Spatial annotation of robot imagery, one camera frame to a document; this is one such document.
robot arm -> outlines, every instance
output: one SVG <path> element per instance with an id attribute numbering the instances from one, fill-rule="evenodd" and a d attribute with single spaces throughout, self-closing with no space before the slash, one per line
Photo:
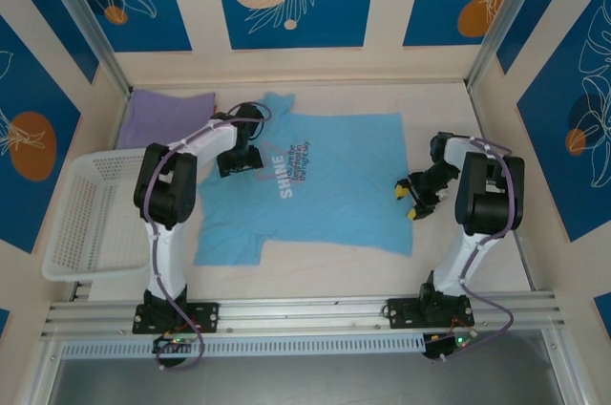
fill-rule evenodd
<path id="1" fill-rule="evenodd" d="M 408 217 L 419 220 L 433 213 L 444 199 L 448 183 L 460 176 L 454 205 L 454 217 L 459 225 L 457 238 L 450 253 L 422 285 L 417 299 L 389 302 L 389 308 L 402 311 L 401 317 L 395 318 L 399 323 L 396 328 L 449 327 L 454 317 L 462 317 L 472 325 L 470 302 L 463 285 L 469 284 L 486 253 L 500 241 L 498 232 L 506 228 L 510 219 L 510 194 L 515 207 L 511 229 L 519 227 L 524 160 L 502 157 L 511 173 L 512 187 L 509 187 L 501 163 L 486 151 L 488 144 L 482 145 L 482 142 L 438 133 L 431 141 L 432 167 L 409 174 L 395 186 L 397 198 L 411 195 L 414 208 Z"/>
<path id="2" fill-rule="evenodd" d="M 137 179 L 134 203 L 140 210 L 140 217 L 145 220 L 149 235 L 151 275 L 144 293 L 144 303 L 137 307 L 134 333 L 164 333 L 182 324 L 180 315 L 170 305 L 167 296 L 189 312 L 182 233 L 184 222 L 195 207 L 198 169 L 214 158 L 222 177 L 261 168 L 261 155 L 249 141 L 263 121 L 257 107 L 246 103 L 234 116 L 215 114 L 206 126 L 181 142 L 147 147 Z M 153 180 L 161 161 L 177 146 L 180 147 L 178 152 L 165 162 L 159 176 Z M 153 189 L 148 214 L 154 224 L 149 223 L 144 215 L 146 192 L 151 183 Z"/>

metal rail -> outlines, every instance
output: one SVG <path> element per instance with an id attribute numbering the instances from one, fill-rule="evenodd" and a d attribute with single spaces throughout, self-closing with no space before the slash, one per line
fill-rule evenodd
<path id="1" fill-rule="evenodd" d="M 487 293 L 515 316 L 512 330 L 563 326 L 553 292 Z M 382 308 L 392 297 L 221 300 L 218 331 L 206 336 L 310 336 L 376 333 L 432 333 L 447 328 L 391 330 Z M 43 340 L 140 339 L 132 324 L 139 302 L 53 303 Z M 477 331 L 497 330 L 507 320 L 502 311 L 472 301 Z"/>

t-shirt sleeve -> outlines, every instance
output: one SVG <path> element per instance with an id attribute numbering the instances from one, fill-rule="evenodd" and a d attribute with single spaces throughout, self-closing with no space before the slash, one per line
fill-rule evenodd
<path id="1" fill-rule="evenodd" d="M 295 95 L 280 96 L 273 92 L 267 92 L 261 102 L 271 109 L 274 117 L 279 117 L 291 110 L 295 103 Z"/>
<path id="2" fill-rule="evenodd" d="M 196 266 L 258 265 L 264 238 L 238 225 L 220 224 L 201 230 Z"/>

metal frame beam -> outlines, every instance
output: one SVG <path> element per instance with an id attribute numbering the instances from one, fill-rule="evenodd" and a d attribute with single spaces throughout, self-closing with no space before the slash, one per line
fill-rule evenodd
<path id="1" fill-rule="evenodd" d="M 481 48 L 477 53 L 474 64 L 467 74 L 467 91 L 471 92 L 486 72 L 490 62 L 495 58 L 496 51 L 511 28 L 517 13 L 525 0 L 503 0 L 502 6 L 496 13 L 488 32 L 484 36 Z"/>
<path id="2" fill-rule="evenodd" d="M 553 292 L 486 293 L 510 309 L 516 318 L 512 330 L 543 330 L 563 326 Z M 220 300 L 216 334 L 206 336 L 310 336 L 432 333 L 447 328 L 391 330 L 382 308 L 391 297 L 338 297 L 305 299 Z M 53 303 L 42 332 L 43 340 L 141 339 L 132 324 L 138 302 Z M 477 331 L 501 328 L 507 315 L 472 301 Z"/>
<path id="3" fill-rule="evenodd" d="M 62 4 L 78 26 L 100 64 L 125 98 L 131 95 L 131 85 L 115 57 L 115 52 L 99 26 L 86 0 L 61 0 Z"/>

white wall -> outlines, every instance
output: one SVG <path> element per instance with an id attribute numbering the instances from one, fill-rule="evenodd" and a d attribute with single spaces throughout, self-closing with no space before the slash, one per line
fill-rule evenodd
<path id="1" fill-rule="evenodd" d="M 0 241 L 0 308 L 11 319 L 0 345 L 0 403 L 15 395 L 38 340 L 51 301 L 65 298 L 67 286 L 46 281 L 41 274 L 45 245 L 69 163 L 79 155 L 108 149 L 123 110 L 123 97 L 99 69 L 91 85 L 49 28 L 31 0 L 0 0 L 0 14 L 37 57 L 81 113 L 73 144 L 32 254 Z M 3 206 L 3 214 L 8 209 Z"/>
<path id="2" fill-rule="evenodd" d="M 611 340 L 593 298 L 611 290 L 611 224 L 570 243 L 516 103 L 590 0 L 554 0 L 506 76 L 494 62 L 476 87 L 489 137 L 526 160 L 519 235 L 538 287 L 553 289 L 600 403 L 611 397 Z"/>
<path id="3" fill-rule="evenodd" d="M 478 45 L 403 48 L 413 0 L 371 0 L 363 48 L 232 51 L 221 0 L 178 0 L 192 53 L 118 53 L 138 86 L 310 79 L 463 78 Z"/>

